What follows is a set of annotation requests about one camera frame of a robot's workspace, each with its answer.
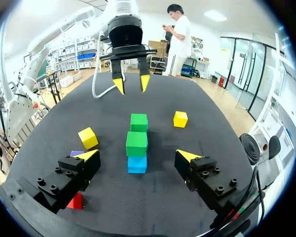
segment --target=red fire extinguisher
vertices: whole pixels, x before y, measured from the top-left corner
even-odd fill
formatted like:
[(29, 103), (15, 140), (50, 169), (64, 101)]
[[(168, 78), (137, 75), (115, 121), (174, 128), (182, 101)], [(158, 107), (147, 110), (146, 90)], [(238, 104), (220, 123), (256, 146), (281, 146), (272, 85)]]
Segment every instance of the red fire extinguisher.
[(223, 77), (221, 77), (220, 80), (219, 80), (218, 86), (222, 87), (224, 80), (225, 79)]

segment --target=poster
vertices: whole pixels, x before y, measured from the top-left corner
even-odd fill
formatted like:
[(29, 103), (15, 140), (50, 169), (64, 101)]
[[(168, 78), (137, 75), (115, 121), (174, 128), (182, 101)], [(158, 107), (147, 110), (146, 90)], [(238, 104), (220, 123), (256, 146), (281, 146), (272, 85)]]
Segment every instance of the poster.
[(192, 55), (202, 58), (203, 56), (203, 40), (199, 37), (191, 37)]

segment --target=black table surface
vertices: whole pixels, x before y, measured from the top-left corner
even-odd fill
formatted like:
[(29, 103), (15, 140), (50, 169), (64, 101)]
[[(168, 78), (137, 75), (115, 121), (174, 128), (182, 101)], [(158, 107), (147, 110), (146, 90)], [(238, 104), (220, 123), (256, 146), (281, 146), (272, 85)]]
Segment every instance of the black table surface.
[[(252, 168), (232, 127), (193, 81), (152, 75), (141, 93), (139, 74), (126, 74), (123, 96), (113, 89), (92, 97), (92, 77), (60, 101), (37, 125), (11, 166), (8, 178), (36, 179), (57, 166), (71, 150), (84, 151), (78, 132), (91, 127), (100, 150), (101, 168), (83, 192), (83, 210), (57, 214), (82, 226), (129, 235), (194, 237), (209, 230), (216, 217), (197, 193), (191, 193), (174, 168), (175, 150), (209, 155), (240, 189)], [(97, 77), (97, 94), (112, 85), (111, 74)], [(187, 113), (185, 128), (173, 126), (175, 111)], [(148, 116), (148, 167), (128, 174), (126, 135), (131, 113)], [(251, 215), (257, 222), (258, 211)]]

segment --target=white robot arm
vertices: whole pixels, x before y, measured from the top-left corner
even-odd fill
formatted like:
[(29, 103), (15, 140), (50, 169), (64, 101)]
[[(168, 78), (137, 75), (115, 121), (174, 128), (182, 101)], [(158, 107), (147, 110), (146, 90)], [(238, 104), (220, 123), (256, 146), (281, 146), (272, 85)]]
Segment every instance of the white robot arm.
[(10, 101), (6, 101), (7, 107), (0, 113), (0, 134), (5, 135), (10, 142), (17, 138), (22, 144), (34, 129), (31, 116), (37, 111), (39, 100), (32, 90), (38, 72), (49, 54), (50, 43), (75, 23), (82, 21), (88, 26), (90, 36), (112, 45), (112, 53), (101, 57), (101, 60), (111, 60), (113, 82), (120, 92), (124, 94), (120, 61), (131, 58), (139, 59), (142, 91), (146, 90), (149, 81), (146, 56), (155, 51), (146, 50), (142, 45), (143, 31), (136, 0), (110, 0), (106, 10), (97, 18), (93, 7), (84, 8), (50, 27), (28, 46), (28, 52), (33, 57), (24, 68), (18, 86), (19, 95), (14, 95)]

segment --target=purple cube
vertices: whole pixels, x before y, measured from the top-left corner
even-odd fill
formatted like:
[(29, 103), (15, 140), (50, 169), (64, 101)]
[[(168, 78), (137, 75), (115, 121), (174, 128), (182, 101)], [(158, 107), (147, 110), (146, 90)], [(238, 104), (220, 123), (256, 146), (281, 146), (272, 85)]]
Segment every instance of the purple cube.
[(75, 157), (83, 153), (84, 153), (83, 151), (71, 151), (70, 156)]

